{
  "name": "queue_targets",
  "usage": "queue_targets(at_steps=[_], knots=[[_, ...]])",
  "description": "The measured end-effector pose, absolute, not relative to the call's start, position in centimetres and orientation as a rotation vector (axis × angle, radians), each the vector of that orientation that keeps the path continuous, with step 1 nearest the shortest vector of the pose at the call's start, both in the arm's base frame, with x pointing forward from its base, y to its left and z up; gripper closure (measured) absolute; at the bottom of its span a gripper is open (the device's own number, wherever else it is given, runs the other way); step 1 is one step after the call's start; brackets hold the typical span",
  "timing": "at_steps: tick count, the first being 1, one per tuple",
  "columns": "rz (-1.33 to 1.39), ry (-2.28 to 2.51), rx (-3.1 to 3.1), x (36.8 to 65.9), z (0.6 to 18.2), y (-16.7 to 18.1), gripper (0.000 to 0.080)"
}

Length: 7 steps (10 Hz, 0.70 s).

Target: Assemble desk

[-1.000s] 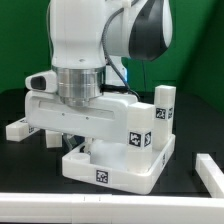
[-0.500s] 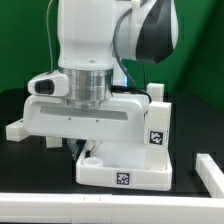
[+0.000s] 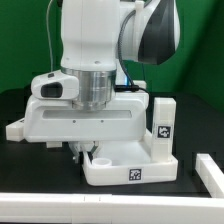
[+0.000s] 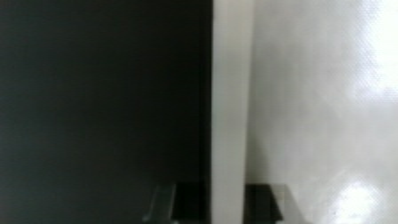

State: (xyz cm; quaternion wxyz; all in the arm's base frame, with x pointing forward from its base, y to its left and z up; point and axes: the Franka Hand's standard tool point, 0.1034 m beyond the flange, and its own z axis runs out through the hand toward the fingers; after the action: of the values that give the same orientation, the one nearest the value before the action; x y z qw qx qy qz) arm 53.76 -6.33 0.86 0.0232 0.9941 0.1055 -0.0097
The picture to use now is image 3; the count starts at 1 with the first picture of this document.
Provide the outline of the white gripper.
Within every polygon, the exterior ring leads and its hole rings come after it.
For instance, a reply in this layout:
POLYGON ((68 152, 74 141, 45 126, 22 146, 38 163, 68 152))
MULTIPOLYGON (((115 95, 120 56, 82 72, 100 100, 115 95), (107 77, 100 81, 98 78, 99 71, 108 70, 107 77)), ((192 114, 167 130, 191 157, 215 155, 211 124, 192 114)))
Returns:
POLYGON ((149 95, 139 86, 116 86, 113 72, 52 72, 35 77, 24 123, 29 142, 72 142, 76 164, 82 145, 91 154, 98 141, 139 140, 146 133, 149 95))

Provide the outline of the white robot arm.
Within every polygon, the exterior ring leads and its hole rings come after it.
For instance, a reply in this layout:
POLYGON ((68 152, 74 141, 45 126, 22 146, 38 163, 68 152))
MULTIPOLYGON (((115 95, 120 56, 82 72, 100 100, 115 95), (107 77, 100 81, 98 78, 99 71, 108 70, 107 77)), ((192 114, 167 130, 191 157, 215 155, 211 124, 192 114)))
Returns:
POLYGON ((176 0, 64 0, 61 68, 33 79, 25 139, 120 146, 142 140, 149 95, 124 63, 162 64, 179 36, 176 0))

